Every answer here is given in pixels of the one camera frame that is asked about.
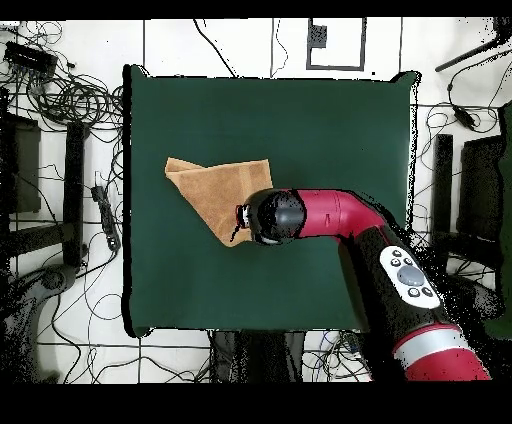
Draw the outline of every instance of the dark green surface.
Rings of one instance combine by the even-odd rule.
[[[164,166],[268,158],[274,187],[365,192],[403,225],[415,77],[147,78],[133,67],[133,326],[358,327],[334,240],[224,247]]]
[[[505,135],[505,151],[499,162],[503,181],[503,223],[500,231],[500,246],[503,265],[499,279],[505,302],[505,314],[499,319],[485,323],[487,332],[498,338],[512,338],[512,102],[500,110],[500,129]]]

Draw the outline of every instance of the silver band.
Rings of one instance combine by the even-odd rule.
[[[456,348],[471,350],[460,331],[439,328],[426,331],[407,340],[397,349],[394,357],[402,363],[404,369],[407,369],[427,355]]]

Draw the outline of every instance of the white button panel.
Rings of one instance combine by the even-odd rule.
[[[425,275],[425,282],[421,288],[411,288],[410,285],[403,284],[398,280],[398,273],[403,266],[413,266],[421,271],[418,264],[405,250],[398,246],[386,247],[380,254],[380,263],[404,302],[425,309],[434,309],[441,305],[439,297]]]

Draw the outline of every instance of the brown towel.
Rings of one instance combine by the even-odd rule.
[[[251,240],[250,230],[244,229],[230,241],[236,227],[235,208],[256,191],[272,188],[267,159],[203,168],[169,158],[165,175],[225,246]]]

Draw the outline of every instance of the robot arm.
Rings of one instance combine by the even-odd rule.
[[[332,236],[360,294],[369,330],[382,336],[409,380],[488,380],[435,286],[386,219],[355,193],[262,190],[237,207],[237,222],[266,245]]]

